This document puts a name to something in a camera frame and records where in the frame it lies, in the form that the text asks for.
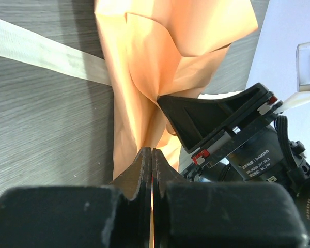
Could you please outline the kraft wrapping paper sheet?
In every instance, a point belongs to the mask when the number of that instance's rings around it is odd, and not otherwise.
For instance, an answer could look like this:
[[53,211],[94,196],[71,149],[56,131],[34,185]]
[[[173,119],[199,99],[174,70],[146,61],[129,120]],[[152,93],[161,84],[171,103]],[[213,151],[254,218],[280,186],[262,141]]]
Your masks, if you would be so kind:
[[158,97],[196,98],[230,45],[258,27],[250,1],[95,1],[114,93],[113,175],[142,147],[177,169],[181,143]]

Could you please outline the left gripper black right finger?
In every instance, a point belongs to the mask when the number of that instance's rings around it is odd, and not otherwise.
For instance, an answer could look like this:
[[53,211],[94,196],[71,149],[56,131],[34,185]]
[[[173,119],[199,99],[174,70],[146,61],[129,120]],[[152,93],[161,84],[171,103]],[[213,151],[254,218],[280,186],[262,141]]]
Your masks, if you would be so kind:
[[307,231],[277,183],[187,182],[152,152],[155,247],[306,247]]

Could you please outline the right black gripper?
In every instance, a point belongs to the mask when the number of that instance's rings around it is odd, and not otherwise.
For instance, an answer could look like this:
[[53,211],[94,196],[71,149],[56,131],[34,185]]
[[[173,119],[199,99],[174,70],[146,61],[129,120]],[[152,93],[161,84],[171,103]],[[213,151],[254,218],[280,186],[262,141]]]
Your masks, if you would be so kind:
[[223,99],[166,95],[157,103],[191,155],[184,178],[278,183],[310,230],[310,165],[304,145],[288,138],[288,119],[277,113],[282,102],[273,92],[257,83]]

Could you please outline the cream ribbon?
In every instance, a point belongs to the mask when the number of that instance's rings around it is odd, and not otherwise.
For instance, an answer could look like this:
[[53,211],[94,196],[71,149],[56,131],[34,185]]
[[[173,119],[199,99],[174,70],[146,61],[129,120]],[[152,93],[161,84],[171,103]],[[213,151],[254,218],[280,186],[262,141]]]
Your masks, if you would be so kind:
[[104,59],[1,19],[0,57],[111,86]]

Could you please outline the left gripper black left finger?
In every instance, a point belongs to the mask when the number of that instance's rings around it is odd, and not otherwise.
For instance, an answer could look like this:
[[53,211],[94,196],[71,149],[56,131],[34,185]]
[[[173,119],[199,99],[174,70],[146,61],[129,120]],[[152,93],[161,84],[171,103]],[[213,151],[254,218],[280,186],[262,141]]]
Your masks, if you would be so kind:
[[99,187],[15,187],[0,197],[0,247],[148,247],[152,151]]

